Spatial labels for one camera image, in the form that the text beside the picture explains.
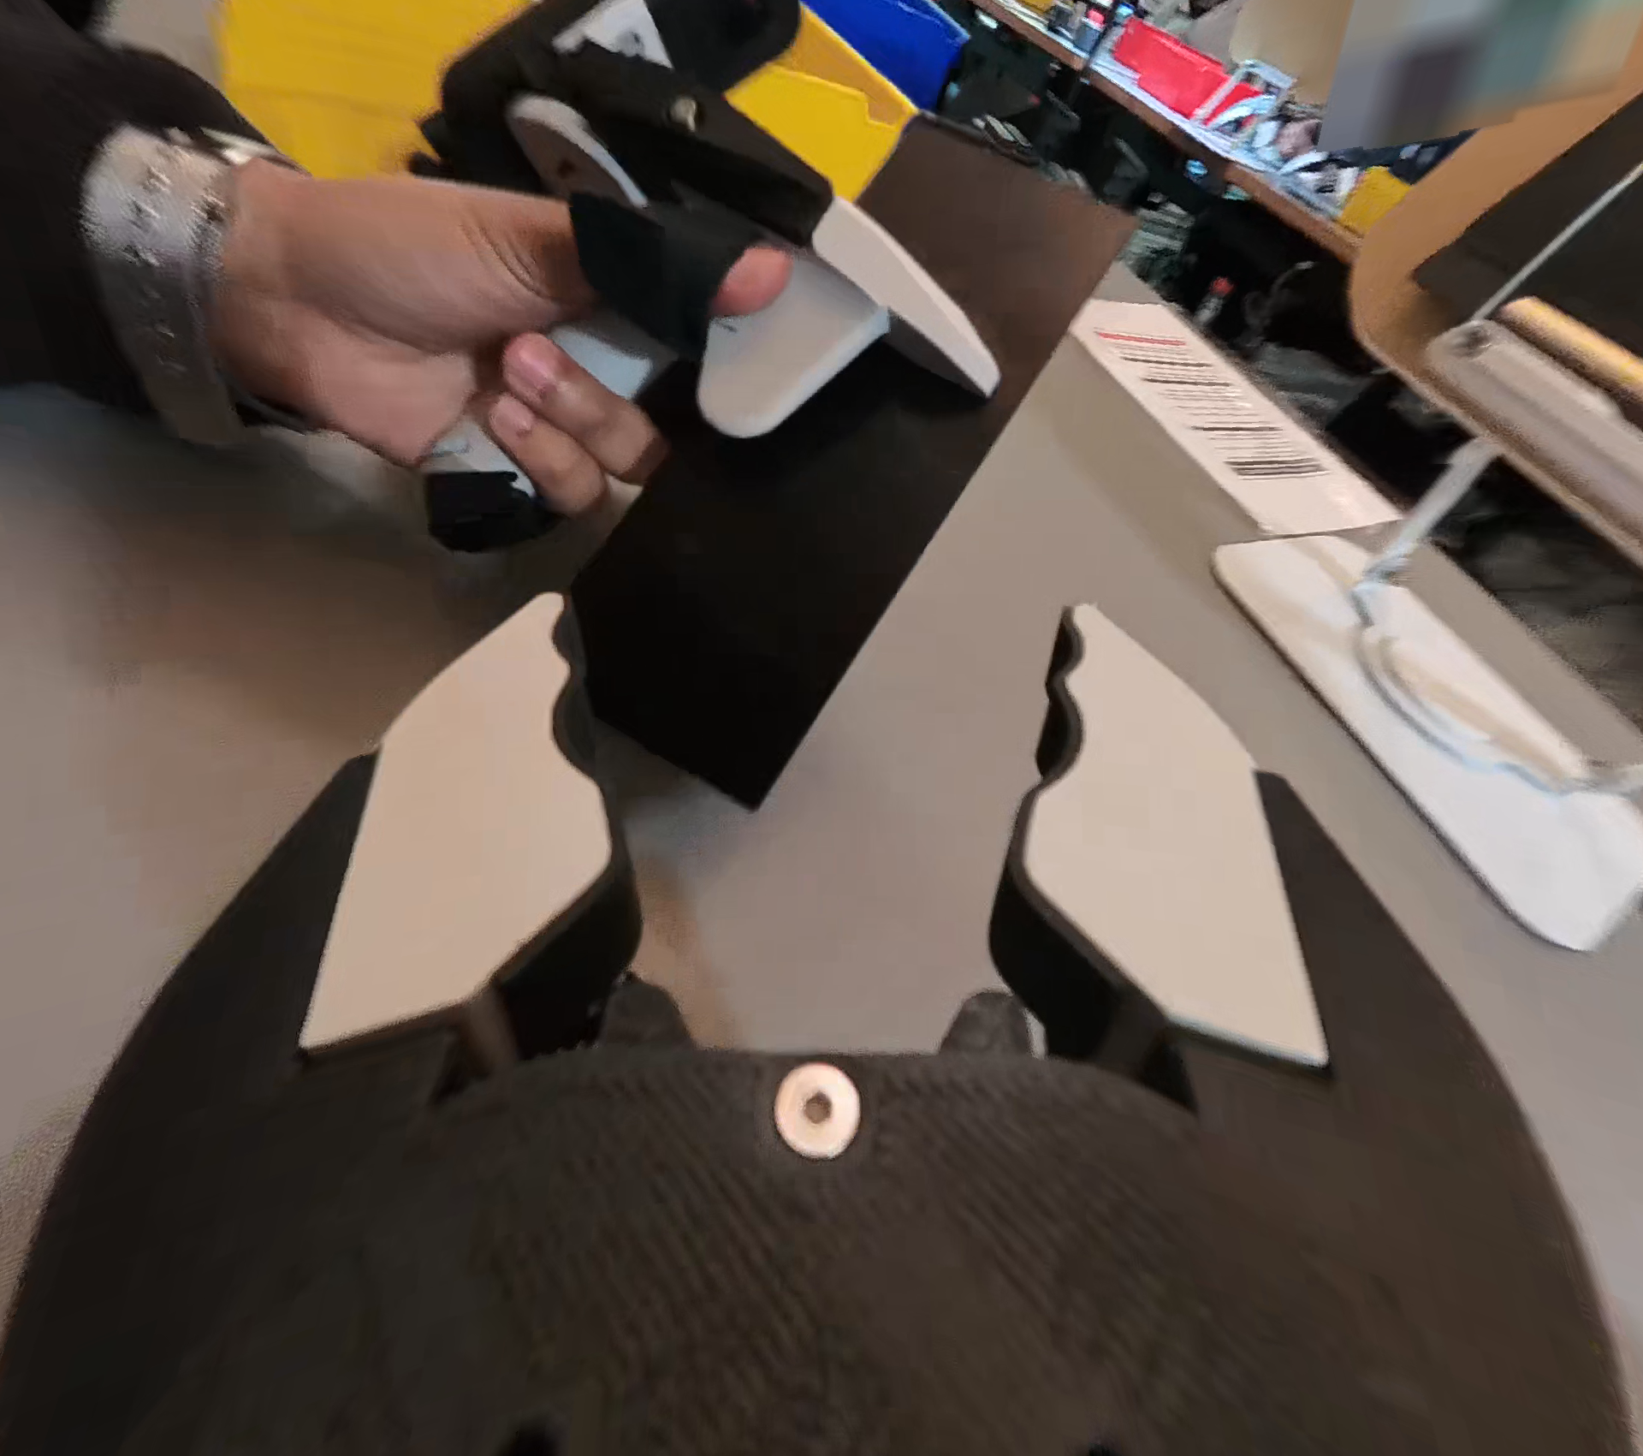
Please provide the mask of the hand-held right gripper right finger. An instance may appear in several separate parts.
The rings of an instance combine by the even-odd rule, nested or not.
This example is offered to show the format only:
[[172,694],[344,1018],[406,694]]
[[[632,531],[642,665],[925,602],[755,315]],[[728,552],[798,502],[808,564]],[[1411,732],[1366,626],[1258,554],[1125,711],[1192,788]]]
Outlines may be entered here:
[[1142,1085],[1186,1085],[1186,1047],[1323,1074],[1257,763],[1096,605],[1060,617],[1036,764],[990,951],[1048,1055]]

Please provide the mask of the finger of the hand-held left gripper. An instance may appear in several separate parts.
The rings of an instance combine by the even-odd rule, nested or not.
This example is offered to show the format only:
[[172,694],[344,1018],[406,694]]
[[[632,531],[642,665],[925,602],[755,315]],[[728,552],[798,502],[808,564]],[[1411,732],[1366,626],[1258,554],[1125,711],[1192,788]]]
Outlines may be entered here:
[[726,437],[769,435],[884,339],[979,399],[1000,389],[1000,363],[954,297],[868,213],[836,197],[771,307],[714,321],[697,410]]

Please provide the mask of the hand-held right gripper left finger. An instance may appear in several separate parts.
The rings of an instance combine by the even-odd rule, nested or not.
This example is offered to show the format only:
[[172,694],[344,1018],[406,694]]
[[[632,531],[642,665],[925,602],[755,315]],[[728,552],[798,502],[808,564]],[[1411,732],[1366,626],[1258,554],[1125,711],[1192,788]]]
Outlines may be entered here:
[[380,739],[298,1045],[449,1030],[485,1071],[572,1049],[642,932],[581,632],[541,595]]

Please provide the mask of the blue plastic bin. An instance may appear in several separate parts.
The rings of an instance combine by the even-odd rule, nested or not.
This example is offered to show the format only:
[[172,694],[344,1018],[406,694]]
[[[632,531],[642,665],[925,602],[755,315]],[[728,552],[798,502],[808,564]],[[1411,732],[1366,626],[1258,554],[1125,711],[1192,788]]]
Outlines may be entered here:
[[935,0],[803,0],[918,110],[935,113],[971,40]]

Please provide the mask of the black divider plate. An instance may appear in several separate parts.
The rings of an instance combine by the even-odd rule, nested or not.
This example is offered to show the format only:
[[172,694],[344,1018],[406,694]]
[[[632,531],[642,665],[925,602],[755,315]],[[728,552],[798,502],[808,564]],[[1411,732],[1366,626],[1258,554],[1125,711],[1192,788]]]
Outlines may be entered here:
[[861,209],[973,321],[981,399],[889,341],[769,435],[649,396],[668,459],[572,584],[593,716],[757,809],[1135,232],[1135,220],[921,115]]

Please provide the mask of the yellow plastic bin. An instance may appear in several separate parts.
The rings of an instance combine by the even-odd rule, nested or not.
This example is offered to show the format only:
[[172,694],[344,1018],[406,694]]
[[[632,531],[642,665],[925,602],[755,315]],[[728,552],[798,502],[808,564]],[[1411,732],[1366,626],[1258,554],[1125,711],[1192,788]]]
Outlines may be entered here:
[[[274,148],[322,177],[403,172],[444,71],[538,0],[218,0],[223,93]],[[730,103],[860,201],[918,113],[803,7],[795,41]]]

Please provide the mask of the person's left forearm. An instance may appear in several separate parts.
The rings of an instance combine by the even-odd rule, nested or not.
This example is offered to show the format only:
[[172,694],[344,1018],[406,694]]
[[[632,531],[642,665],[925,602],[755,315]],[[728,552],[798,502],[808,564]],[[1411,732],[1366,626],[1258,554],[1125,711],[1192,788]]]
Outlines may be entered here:
[[120,127],[261,130],[175,60],[76,31],[45,0],[4,0],[4,387],[52,384],[158,418],[101,307],[81,223],[86,172]]

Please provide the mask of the person's left hand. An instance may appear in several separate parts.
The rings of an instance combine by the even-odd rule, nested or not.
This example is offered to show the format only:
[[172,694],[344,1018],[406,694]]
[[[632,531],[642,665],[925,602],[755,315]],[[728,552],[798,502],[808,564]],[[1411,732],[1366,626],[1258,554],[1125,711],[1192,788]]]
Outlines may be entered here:
[[569,516],[664,459],[647,413],[552,338],[596,305],[565,202],[267,160],[228,194],[211,346],[261,403],[404,468],[471,420]]

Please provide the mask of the printed paper sheet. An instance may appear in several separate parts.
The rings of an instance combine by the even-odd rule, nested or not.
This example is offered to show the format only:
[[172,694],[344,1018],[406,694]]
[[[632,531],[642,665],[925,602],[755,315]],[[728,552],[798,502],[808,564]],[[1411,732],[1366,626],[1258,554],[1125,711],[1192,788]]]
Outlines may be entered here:
[[1262,535],[1346,535],[1402,516],[1169,305],[1096,297],[1070,336]]

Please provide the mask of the red storage bin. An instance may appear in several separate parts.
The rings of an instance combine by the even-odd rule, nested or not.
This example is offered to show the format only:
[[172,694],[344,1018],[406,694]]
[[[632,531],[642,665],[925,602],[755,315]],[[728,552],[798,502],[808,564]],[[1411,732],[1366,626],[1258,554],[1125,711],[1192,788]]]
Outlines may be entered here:
[[1137,14],[1125,19],[1109,57],[1133,76],[1135,89],[1183,118],[1195,118],[1231,81],[1212,57]]

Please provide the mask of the yellow storage bin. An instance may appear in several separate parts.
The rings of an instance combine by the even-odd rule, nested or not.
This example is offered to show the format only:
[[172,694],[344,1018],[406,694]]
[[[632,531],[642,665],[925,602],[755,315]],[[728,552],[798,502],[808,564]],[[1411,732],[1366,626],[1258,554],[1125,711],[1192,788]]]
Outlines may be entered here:
[[1351,192],[1342,202],[1337,221],[1352,235],[1368,235],[1409,192],[1412,185],[1387,166],[1371,166],[1356,173]]

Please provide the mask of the silver wristwatch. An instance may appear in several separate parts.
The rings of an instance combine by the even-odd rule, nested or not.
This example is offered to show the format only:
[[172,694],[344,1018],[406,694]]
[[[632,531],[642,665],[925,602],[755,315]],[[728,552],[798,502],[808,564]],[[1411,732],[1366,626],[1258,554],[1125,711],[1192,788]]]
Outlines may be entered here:
[[226,130],[115,129],[86,172],[81,223],[103,314],[154,415],[182,441],[221,449],[255,427],[310,423],[257,398],[213,348],[237,173],[295,165]]

